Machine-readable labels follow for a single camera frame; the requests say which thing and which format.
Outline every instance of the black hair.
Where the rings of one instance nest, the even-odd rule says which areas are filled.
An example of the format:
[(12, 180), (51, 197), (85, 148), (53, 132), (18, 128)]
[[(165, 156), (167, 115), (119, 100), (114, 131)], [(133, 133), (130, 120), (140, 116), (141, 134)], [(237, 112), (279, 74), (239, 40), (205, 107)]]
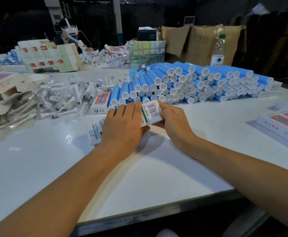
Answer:
[[(75, 21), (74, 21), (73, 19), (67, 18), (67, 21), (68, 21), (68, 23), (69, 23), (70, 25), (76, 26), (76, 23), (75, 23)], [(60, 20), (60, 27), (63, 28), (63, 29), (65, 29), (66, 27), (68, 27), (68, 25), (67, 25), (67, 23), (66, 23), (66, 21), (65, 21), (64, 18)]]

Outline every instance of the forearm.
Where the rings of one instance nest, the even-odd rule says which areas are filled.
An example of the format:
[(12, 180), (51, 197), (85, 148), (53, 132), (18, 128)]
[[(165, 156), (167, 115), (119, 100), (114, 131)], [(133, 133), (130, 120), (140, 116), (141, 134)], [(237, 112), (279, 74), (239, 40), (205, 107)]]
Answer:
[(95, 148), (0, 222), (2, 236), (69, 236), (91, 198), (118, 163)]
[(288, 226), (288, 170), (197, 136), (181, 149)]

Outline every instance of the barcode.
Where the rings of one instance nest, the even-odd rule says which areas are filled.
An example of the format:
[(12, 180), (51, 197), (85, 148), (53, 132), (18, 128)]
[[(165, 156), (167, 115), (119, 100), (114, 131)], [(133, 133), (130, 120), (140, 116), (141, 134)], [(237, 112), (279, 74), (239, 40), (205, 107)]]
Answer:
[(149, 111), (149, 114), (151, 115), (151, 117), (155, 117), (155, 116), (159, 115), (155, 103), (149, 104), (147, 106), (147, 108), (148, 108), (148, 111)]

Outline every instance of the finger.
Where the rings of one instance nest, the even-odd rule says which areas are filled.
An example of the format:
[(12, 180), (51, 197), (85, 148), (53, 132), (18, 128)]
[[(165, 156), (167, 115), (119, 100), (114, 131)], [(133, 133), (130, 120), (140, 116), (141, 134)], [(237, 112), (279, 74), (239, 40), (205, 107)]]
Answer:
[(165, 121), (159, 121), (154, 123), (153, 125), (165, 129)]
[(120, 105), (118, 110), (116, 111), (116, 117), (122, 117), (125, 111), (126, 105)]
[(179, 115), (181, 113), (181, 110), (182, 110), (182, 108), (175, 107), (173, 105), (168, 105), (166, 103), (161, 102), (160, 100), (158, 101), (158, 104), (162, 110), (170, 109), (173, 113), (175, 113), (177, 115)]
[(109, 110), (108, 113), (107, 113), (106, 119), (107, 118), (110, 119), (110, 118), (114, 117), (115, 113), (116, 113), (116, 109)]
[(141, 133), (141, 138), (143, 137), (143, 135), (150, 130), (150, 127), (149, 126), (144, 126), (140, 129), (140, 133)]
[(132, 120), (134, 109), (135, 109), (135, 104), (134, 103), (128, 103), (128, 105), (125, 108), (123, 117), (125, 117), (129, 120)]
[(142, 102), (137, 101), (135, 102), (135, 108), (134, 108), (132, 120), (139, 122), (141, 118), (142, 118)]
[(165, 120), (170, 119), (174, 116), (174, 113), (170, 109), (164, 109), (159, 112), (159, 115)]

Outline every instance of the green box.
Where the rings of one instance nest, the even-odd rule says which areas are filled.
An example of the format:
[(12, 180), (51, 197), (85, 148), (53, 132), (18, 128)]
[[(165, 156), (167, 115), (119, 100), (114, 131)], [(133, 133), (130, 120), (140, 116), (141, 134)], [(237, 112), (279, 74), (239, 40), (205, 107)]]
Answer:
[(166, 41), (136, 41), (129, 49), (130, 68), (165, 61)]

